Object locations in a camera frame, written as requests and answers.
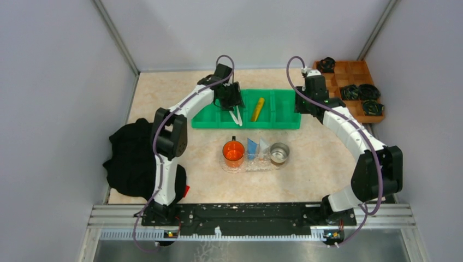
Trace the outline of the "green compartment bin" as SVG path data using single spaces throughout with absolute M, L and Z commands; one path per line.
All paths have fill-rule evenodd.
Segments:
M 234 122 L 230 113 L 218 103 L 203 108 L 191 121 L 198 129 L 299 129 L 301 115 L 295 112 L 295 92 L 292 90 L 243 90 L 245 107 L 240 107 L 242 125 Z

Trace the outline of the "orange plastic mug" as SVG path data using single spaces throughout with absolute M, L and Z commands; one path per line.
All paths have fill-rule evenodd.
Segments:
M 244 145 L 232 136 L 222 147 L 222 156 L 227 167 L 239 168 L 245 160 Z

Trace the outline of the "blue toothpaste tube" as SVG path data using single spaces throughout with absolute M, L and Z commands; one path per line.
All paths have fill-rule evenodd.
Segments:
M 257 156 L 258 144 L 250 138 L 247 138 L 247 159 L 254 160 Z

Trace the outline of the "white toothpaste tube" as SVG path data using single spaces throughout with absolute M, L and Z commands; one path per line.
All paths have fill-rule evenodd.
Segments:
M 261 160 L 264 160 L 267 157 L 267 154 L 269 153 L 270 150 L 270 143 L 264 139 L 263 137 L 260 137 L 259 139 L 259 153 L 258 157 Z

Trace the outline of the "steel cup orange sleeve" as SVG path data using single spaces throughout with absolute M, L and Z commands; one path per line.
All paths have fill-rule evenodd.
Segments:
M 289 147 L 282 142 L 276 142 L 270 147 L 270 161 L 274 165 L 279 166 L 285 164 L 289 154 Z

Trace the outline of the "clear textured plastic tray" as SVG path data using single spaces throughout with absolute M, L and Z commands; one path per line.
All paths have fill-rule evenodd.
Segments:
M 238 174 L 238 173 L 246 173 L 246 172 L 267 172 L 267 171 L 275 171 L 284 168 L 289 163 L 289 157 L 285 164 L 283 165 L 274 165 L 270 161 L 270 151 L 267 154 L 267 157 L 264 160 L 259 159 L 258 154 L 254 160 L 247 159 L 247 152 L 245 152 L 245 160 L 239 168 L 230 168 L 227 167 L 224 163 L 223 156 L 219 159 L 220 167 L 228 173 Z

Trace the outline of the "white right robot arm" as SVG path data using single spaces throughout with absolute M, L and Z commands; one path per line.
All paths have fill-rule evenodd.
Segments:
M 400 192 L 403 188 L 403 153 L 377 140 L 351 114 L 339 98 L 329 97 L 322 75 L 306 76 L 296 87 L 296 111 L 310 114 L 341 140 L 356 160 L 350 184 L 322 199 L 326 219 L 370 200 Z

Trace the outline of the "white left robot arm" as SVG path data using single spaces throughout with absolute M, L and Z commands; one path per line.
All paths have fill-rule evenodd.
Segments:
M 229 98 L 236 84 L 230 83 L 234 69 L 217 64 L 213 74 L 199 80 L 195 88 L 176 105 L 155 113 L 152 150 L 155 159 L 155 185 L 140 212 L 143 225 L 169 225 L 176 221 L 177 203 L 185 197 L 187 175 L 179 164 L 188 144 L 188 120 L 218 98 Z

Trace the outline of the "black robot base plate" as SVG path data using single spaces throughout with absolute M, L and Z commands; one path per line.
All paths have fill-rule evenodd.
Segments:
M 181 236 L 208 236 L 220 233 L 232 237 L 309 236 L 316 226 L 334 231 L 355 226 L 353 209 L 331 213 L 319 203 L 220 203 L 176 204 L 162 210 L 150 204 L 141 224 L 147 227 L 174 226 Z

